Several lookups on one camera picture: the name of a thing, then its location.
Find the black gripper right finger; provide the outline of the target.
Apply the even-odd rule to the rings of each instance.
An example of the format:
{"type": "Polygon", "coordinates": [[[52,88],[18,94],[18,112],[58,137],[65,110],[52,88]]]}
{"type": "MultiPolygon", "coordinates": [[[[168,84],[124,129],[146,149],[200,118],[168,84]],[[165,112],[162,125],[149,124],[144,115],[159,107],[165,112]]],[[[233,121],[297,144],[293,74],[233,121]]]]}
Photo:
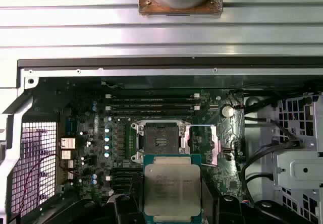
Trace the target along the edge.
{"type": "Polygon", "coordinates": [[[261,200],[250,207],[206,183],[202,184],[202,210],[208,223],[303,223],[301,216],[274,201],[261,200]]]}

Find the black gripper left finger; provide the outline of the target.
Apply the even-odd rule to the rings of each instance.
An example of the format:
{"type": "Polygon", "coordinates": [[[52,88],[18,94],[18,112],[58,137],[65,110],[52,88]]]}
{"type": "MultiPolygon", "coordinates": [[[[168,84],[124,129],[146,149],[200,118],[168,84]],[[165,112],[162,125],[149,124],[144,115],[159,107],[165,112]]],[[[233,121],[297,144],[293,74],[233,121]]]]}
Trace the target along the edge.
{"type": "Polygon", "coordinates": [[[112,195],[105,204],[92,199],[61,200],[40,212],[33,223],[144,223],[139,202],[142,180],[131,183],[129,193],[112,195]]]}

